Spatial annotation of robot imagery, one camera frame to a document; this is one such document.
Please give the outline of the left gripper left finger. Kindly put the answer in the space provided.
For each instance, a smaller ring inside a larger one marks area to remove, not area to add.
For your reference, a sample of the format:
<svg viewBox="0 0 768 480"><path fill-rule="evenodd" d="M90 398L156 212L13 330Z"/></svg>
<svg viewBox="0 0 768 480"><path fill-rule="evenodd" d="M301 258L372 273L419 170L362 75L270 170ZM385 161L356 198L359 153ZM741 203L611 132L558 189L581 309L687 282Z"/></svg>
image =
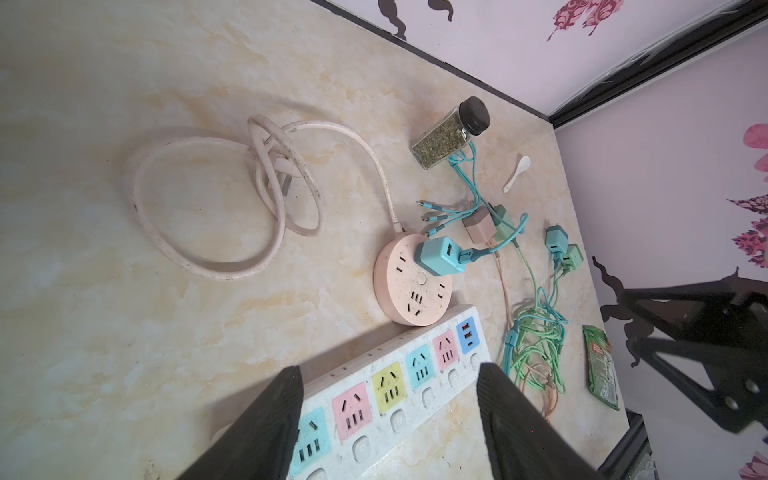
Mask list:
<svg viewBox="0 0 768 480"><path fill-rule="evenodd" d="M285 479L304 399L300 368L275 377L182 479Z"/></svg>

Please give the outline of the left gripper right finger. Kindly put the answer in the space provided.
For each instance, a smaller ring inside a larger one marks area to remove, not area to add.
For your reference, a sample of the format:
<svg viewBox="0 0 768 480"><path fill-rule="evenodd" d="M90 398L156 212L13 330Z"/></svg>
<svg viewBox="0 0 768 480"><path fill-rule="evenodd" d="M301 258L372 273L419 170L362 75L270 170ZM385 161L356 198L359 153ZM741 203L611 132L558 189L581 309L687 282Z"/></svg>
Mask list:
<svg viewBox="0 0 768 480"><path fill-rule="evenodd" d="M479 368L479 412L495 479L598 479L592 468L493 363Z"/></svg>

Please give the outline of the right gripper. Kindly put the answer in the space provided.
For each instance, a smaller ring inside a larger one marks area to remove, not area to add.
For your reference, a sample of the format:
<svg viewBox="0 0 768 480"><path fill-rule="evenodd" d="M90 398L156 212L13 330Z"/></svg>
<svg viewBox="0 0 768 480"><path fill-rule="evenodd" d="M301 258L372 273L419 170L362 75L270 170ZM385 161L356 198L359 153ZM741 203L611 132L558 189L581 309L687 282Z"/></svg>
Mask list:
<svg viewBox="0 0 768 480"><path fill-rule="evenodd" d="M722 429L739 433L753 423L767 425L767 283L734 273L691 286L627 289L620 303L697 302L690 341L645 338L635 342L640 358ZM699 363L711 388L666 358Z"/></svg>

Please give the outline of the teal charger plug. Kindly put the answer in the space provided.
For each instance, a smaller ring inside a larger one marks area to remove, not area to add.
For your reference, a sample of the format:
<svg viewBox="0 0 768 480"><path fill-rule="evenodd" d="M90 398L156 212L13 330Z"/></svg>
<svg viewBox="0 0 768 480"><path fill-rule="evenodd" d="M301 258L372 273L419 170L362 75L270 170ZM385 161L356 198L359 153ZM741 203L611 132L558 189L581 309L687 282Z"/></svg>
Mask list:
<svg viewBox="0 0 768 480"><path fill-rule="evenodd" d="M566 254L568 244L568 234L560 225L553 225L547 228L545 246L553 256Z"/></svg>
<svg viewBox="0 0 768 480"><path fill-rule="evenodd" d="M432 275L463 273L466 266L485 255L484 251L462 249L449 237L430 238L416 248L415 261Z"/></svg>

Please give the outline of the light green charger plug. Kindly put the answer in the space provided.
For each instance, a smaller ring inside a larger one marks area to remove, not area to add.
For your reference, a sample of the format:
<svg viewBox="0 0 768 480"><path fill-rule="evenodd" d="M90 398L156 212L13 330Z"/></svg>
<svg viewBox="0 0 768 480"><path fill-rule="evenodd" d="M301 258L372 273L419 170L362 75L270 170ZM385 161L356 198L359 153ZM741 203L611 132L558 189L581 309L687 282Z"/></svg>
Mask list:
<svg viewBox="0 0 768 480"><path fill-rule="evenodd" d="M494 235L495 241L501 243L506 240L515 231L513 220L510 218L509 213L502 204L492 206L495 215L493 216L493 222L496 227L496 234Z"/></svg>

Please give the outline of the pink charger plug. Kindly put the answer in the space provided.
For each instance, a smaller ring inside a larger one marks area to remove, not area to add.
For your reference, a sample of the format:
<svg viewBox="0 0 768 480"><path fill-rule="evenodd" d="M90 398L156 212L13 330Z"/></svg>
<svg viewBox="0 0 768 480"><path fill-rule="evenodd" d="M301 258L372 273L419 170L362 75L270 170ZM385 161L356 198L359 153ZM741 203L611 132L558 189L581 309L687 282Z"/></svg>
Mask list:
<svg viewBox="0 0 768 480"><path fill-rule="evenodd" d="M462 223L473 244L488 244L496 234L496 226L489 209L481 205Z"/></svg>

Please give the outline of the green snack packet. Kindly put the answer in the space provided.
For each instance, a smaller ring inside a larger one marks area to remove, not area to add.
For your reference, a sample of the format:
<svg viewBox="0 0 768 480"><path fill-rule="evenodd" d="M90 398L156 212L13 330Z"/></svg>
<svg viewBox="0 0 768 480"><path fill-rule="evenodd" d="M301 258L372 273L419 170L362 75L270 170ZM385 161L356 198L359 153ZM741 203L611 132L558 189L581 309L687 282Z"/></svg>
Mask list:
<svg viewBox="0 0 768 480"><path fill-rule="evenodd" d="M618 382L608 337L603 330L591 325L585 325L582 331L587 354L589 391L603 404L618 411Z"/></svg>

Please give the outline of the white multicolour power strip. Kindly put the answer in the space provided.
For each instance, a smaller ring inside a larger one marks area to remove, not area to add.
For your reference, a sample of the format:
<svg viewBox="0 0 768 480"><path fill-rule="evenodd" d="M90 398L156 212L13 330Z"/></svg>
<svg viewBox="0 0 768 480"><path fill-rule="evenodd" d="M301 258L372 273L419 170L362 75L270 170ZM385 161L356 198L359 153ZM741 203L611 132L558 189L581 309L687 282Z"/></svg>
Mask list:
<svg viewBox="0 0 768 480"><path fill-rule="evenodd" d="M290 479L355 479L473 385L490 359L462 304L305 384Z"/></svg>

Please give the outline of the round pink power socket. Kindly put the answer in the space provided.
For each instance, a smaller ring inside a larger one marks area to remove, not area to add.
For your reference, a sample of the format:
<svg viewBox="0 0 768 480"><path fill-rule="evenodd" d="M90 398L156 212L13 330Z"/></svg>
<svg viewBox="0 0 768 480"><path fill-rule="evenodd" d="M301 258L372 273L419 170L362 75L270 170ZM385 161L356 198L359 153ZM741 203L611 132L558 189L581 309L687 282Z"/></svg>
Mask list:
<svg viewBox="0 0 768 480"><path fill-rule="evenodd" d="M382 249L374 265L376 299L385 315L401 325L430 326L449 307L452 279L434 276L415 261L426 240L420 234L400 236Z"/></svg>

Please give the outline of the white spoon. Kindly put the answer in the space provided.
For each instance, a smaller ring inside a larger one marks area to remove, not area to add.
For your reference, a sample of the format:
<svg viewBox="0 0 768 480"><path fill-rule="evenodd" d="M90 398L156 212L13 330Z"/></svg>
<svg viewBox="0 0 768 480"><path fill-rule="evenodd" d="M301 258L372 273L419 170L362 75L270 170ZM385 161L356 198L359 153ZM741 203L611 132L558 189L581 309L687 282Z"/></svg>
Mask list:
<svg viewBox="0 0 768 480"><path fill-rule="evenodd" d="M518 161L515 171L511 175L510 179L507 181L507 183L503 186L502 192L504 194L507 194L512 186L514 185L515 181L526 171L528 171L531 167L532 161L531 158L527 155L524 155L520 158Z"/></svg>

